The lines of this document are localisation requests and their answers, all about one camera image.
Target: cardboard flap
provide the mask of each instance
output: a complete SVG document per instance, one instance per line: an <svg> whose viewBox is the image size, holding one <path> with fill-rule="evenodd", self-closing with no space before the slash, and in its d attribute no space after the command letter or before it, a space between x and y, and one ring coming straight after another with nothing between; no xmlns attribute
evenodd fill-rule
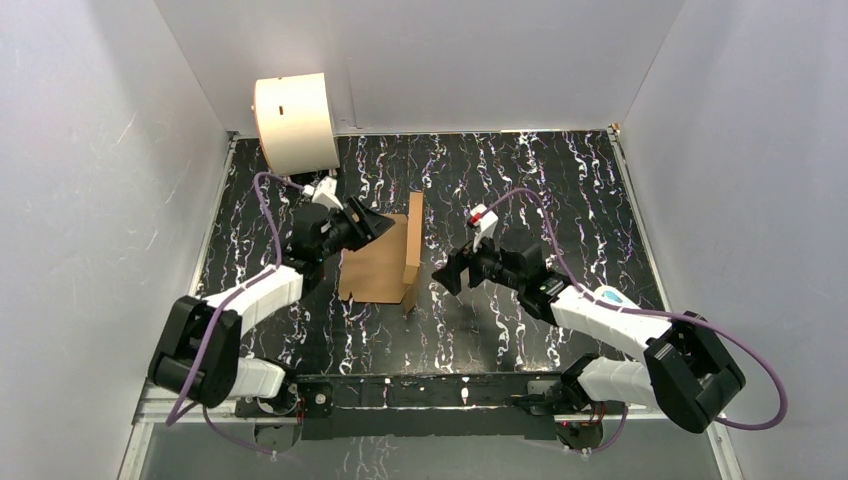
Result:
<svg viewBox="0 0 848 480"><path fill-rule="evenodd" d="M409 221L406 233L406 264L403 269L403 283L412 285L418 278L421 266L422 225L424 221L424 194L409 194Z"/></svg>
<svg viewBox="0 0 848 480"><path fill-rule="evenodd" d="M339 278L339 298L366 303L400 303L409 286L403 283L406 266L406 215L386 215L392 228L367 246L345 250Z"/></svg>
<svg viewBox="0 0 848 480"><path fill-rule="evenodd" d="M400 303L405 312L418 299L424 194L409 196L409 217L386 215L395 224L365 247L342 253L339 298L362 303Z"/></svg>

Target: white wall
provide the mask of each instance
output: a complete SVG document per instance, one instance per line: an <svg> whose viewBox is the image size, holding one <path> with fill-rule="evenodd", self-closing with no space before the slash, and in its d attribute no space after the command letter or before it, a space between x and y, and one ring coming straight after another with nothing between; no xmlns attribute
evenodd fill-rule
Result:
<svg viewBox="0 0 848 480"><path fill-rule="evenodd" d="M790 395L733 432L748 479L848 478L848 4L690 0L623 125L672 306L729 327ZM750 361L729 409L776 395Z"/></svg>
<svg viewBox="0 0 848 480"><path fill-rule="evenodd" d="M228 130L257 78L327 74L336 130L605 127L683 0L156 0Z"/></svg>
<svg viewBox="0 0 848 480"><path fill-rule="evenodd" d="M226 134L151 0L0 14L0 478L115 478Z"/></svg>

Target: gray floor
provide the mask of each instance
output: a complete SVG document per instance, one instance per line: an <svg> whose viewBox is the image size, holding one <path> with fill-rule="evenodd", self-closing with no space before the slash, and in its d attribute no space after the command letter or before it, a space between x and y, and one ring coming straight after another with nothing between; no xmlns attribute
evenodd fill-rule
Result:
<svg viewBox="0 0 848 480"><path fill-rule="evenodd" d="M615 428L610 420L606 428ZM250 438L250 424L226 428ZM291 438L291 427L280 436ZM667 420L628 422L610 450L583 460L521 437L359 437L298 442L293 459L235 447L202 423L157 425L142 479L720 479L706 435Z"/></svg>

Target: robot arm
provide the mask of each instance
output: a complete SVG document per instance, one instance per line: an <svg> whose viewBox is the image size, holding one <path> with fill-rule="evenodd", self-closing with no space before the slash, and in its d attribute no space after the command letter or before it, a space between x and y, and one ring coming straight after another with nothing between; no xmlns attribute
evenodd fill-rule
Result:
<svg viewBox="0 0 848 480"><path fill-rule="evenodd" d="M240 358L242 336L311 292L323 279L327 258L342 249L364 247L394 224L354 198L342 206L334 190L332 178L304 188L312 202L294 212L292 235L279 266L269 265L225 292L204 299L184 296L174 303L148 369L153 383L180 391L201 338L226 302L188 398L210 408L227 398L246 396L270 399L274 408L285 407L289 399L281 387L291 381L293 372L273 359Z"/></svg>
<svg viewBox="0 0 848 480"><path fill-rule="evenodd" d="M588 299L568 277L550 270L541 246L526 230L492 239L497 217L472 210L475 238L455 249L433 279L452 294L489 280L514 289L534 318L577 330L624 352L635 361L587 355L536 400L581 411L592 402L621 401L661 409L693 433L703 432L745 385L745 377L715 333L683 322L610 310L597 301L635 307L623 294L601 287Z"/></svg>

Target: black patterned table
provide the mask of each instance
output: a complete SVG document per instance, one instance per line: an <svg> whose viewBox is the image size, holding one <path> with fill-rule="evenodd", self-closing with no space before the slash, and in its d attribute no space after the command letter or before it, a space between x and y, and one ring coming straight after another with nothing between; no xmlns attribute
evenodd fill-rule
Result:
<svg viewBox="0 0 848 480"><path fill-rule="evenodd" d="M468 211L519 186L542 196L578 277L615 286L644 307L661 306L605 131L340 137L338 147L340 199L352 195L378 212L405 213L409 192L424 192L418 304L404 315L398 305L339 300L339 255L315 291L245 336L243 354L313 375L535 372L565 369L587 352L620 357L594 339L534 320L506 288L485 282L453 297L430 280L447 252L470 238ZM251 188L253 175L266 169L258 140L238 140L198 293L222 291L273 262ZM304 200L265 185L285 233ZM513 197L496 213L496 238L517 226L541 236L540 213L525 199Z"/></svg>

